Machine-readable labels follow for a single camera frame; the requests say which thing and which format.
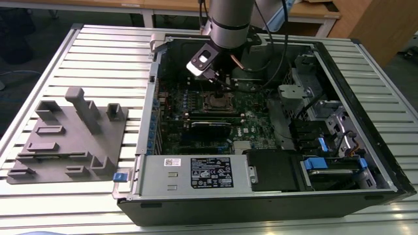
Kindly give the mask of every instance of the blue tab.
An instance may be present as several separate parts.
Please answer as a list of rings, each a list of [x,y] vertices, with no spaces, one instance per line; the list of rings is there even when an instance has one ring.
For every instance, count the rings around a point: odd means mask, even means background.
[[[322,151],[327,152],[329,151],[329,147],[327,147],[325,138],[318,138],[318,140],[319,140],[319,144],[321,144],[321,147],[322,147]]]
[[[361,158],[361,159],[358,160],[358,163],[359,163],[361,168],[365,170],[365,169],[367,168],[366,159],[365,159],[365,158]]]
[[[115,173],[114,174],[114,182],[116,182],[116,183],[128,182],[128,174],[127,173]]]
[[[303,164],[304,164],[306,170],[313,169],[313,164],[311,164],[311,162],[309,161],[309,159],[303,161]]]
[[[303,161],[303,163],[306,170],[329,168],[325,158],[309,158]]]

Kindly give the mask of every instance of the warning label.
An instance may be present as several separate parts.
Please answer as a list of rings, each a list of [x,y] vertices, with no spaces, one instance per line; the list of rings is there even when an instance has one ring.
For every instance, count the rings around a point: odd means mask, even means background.
[[[191,186],[194,188],[232,188],[230,158],[192,158]]]

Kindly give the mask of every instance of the black cable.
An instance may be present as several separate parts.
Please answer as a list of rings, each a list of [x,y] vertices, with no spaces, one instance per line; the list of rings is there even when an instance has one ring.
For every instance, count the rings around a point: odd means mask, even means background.
[[[282,135],[282,134],[276,131],[276,129],[275,129],[274,126],[271,126],[271,127],[272,127],[272,129],[274,129],[274,132],[275,132],[280,137],[287,138],[287,139],[290,139],[290,140],[294,140],[291,137],[287,137],[287,136]]]
[[[272,82],[276,74],[279,73],[279,70],[282,68],[282,65],[283,65],[283,61],[284,61],[284,58],[286,58],[286,52],[287,52],[287,42],[288,42],[288,32],[287,32],[287,22],[288,22],[288,14],[287,14],[287,6],[286,6],[286,0],[282,0],[282,4],[283,4],[283,12],[284,12],[284,46],[283,46],[283,53],[282,53],[282,59],[280,59],[280,63],[279,63],[279,66],[276,67],[276,70],[270,78],[270,80],[266,82],[266,84],[256,90],[254,91],[248,91],[248,90],[242,90],[242,89],[238,89],[235,87],[232,87],[231,85],[228,84],[222,84],[220,81],[218,79],[214,79],[215,82],[220,83],[222,85],[224,85],[227,88],[230,88],[231,90],[228,92],[243,92],[243,93],[256,93],[259,91],[262,91],[267,86],[268,84]]]
[[[299,113],[296,114],[296,119],[299,118],[299,116],[303,114],[303,112],[306,112],[306,110],[318,102],[318,100],[323,97],[323,95],[326,94],[325,91],[322,91],[311,100],[311,102],[309,102],[309,104],[303,107],[303,109],[299,111]]]
[[[267,69],[270,63],[271,63],[271,59],[274,57],[274,42],[272,42],[272,35],[271,35],[271,32],[270,32],[270,29],[268,29],[268,26],[267,26],[267,21],[264,19],[264,16],[262,14],[262,11],[260,11],[260,8],[256,4],[256,1],[255,1],[255,8],[256,8],[256,11],[259,12],[260,14],[260,17],[262,17],[262,20],[263,20],[263,24],[264,24],[264,27],[266,27],[266,30],[267,30],[267,34],[268,34],[268,38],[270,38],[270,45],[271,45],[271,56],[270,56],[270,59],[267,61],[267,63],[264,64],[263,67],[260,67],[259,69],[254,70],[254,69],[246,69],[243,68],[242,70],[246,71],[246,72],[251,72],[251,73],[256,73],[256,72],[260,72],[263,71],[264,69]]]
[[[208,15],[207,1],[206,0],[203,0],[203,7],[204,7],[204,13],[207,14],[207,18],[208,18],[210,15]]]
[[[199,30],[202,32],[202,1],[199,1]]]
[[[334,158],[337,158],[337,156],[338,156],[339,148],[341,148],[342,142],[345,141],[345,137],[350,133],[354,133],[354,132],[351,130],[347,130],[347,131],[345,131],[345,133],[342,133],[342,137],[341,137],[341,139],[338,141],[337,148],[335,148]]]

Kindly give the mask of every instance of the motherboard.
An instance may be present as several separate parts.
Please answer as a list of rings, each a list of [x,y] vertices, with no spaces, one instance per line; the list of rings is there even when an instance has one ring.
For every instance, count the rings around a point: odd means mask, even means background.
[[[235,84],[246,89],[252,86],[250,81]],[[242,154],[251,148],[276,148],[268,93],[219,93],[204,82],[198,86],[163,85],[163,154]]]

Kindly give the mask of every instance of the aluminum extrusion table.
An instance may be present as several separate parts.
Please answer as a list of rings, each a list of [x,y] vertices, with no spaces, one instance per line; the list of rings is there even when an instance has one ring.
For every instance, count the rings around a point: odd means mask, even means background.
[[[97,106],[130,108],[119,170],[134,166],[142,107],[150,75],[150,36],[155,32],[198,34],[192,30],[84,25],[72,29],[0,141],[0,234],[51,231],[63,234],[406,234],[418,231],[418,195],[391,205],[373,206],[343,218],[204,226],[138,227],[123,214],[112,192],[130,183],[106,182],[9,185],[13,167],[40,100],[64,100],[65,90],[81,86]],[[318,40],[310,37],[291,39]],[[418,186],[418,114],[362,45],[347,39],[321,40],[347,79],[390,150]]]

